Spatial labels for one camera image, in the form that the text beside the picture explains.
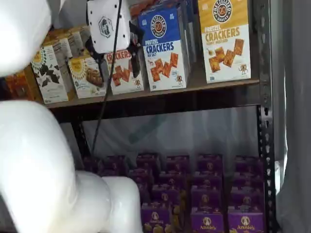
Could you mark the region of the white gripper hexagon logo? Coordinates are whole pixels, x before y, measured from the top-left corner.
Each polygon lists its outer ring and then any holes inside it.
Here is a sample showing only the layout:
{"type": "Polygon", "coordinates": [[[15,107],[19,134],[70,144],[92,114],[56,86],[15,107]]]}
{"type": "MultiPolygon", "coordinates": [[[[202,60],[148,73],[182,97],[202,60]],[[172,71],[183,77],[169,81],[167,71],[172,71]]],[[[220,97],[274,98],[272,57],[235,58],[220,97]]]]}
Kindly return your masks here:
{"type": "MultiPolygon", "coordinates": [[[[104,53],[124,50],[130,45],[131,20],[126,0],[89,0],[86,4],[91,38],[85,48],[95,61],[102,61],[104,53]]],[[[130,47],[133,77],[140,74],[141,49],[130,47]]]]}

